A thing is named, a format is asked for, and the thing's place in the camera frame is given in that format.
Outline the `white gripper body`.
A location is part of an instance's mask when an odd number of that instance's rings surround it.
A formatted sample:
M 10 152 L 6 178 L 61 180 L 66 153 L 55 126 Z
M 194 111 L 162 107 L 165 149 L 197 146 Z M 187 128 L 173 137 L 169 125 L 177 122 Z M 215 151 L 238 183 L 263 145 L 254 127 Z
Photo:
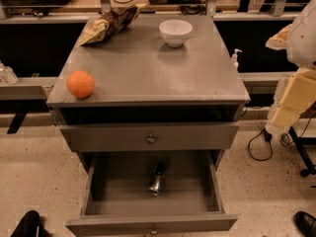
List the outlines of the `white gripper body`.
M 266 123 L 272 135 L 283 134 L 316 102 L 316 71 L 299 68 L 289 78 L 278 81 Z

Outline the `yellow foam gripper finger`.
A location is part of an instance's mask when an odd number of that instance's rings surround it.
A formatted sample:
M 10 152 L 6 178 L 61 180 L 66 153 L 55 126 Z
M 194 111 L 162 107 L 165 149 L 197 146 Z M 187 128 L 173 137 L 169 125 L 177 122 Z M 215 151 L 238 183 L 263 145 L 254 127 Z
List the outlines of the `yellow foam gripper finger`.
M 287 35 L 290 30 L 291 24 L 281 29 L 277 34 L 270 37 L 266 42 L 266 47 L 274 50 L 286 49 Z

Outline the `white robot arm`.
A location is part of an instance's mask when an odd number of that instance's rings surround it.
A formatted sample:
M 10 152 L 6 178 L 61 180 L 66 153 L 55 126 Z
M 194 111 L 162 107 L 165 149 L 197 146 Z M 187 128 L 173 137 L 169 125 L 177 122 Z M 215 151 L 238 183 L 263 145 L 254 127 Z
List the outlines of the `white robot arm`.
M 316 102 L 316 0 L 311 0 L 294 21 L 272 36 L 266 47 L 286 50 L 298 69 L 278 81 L 266 130 L 283 134 Z

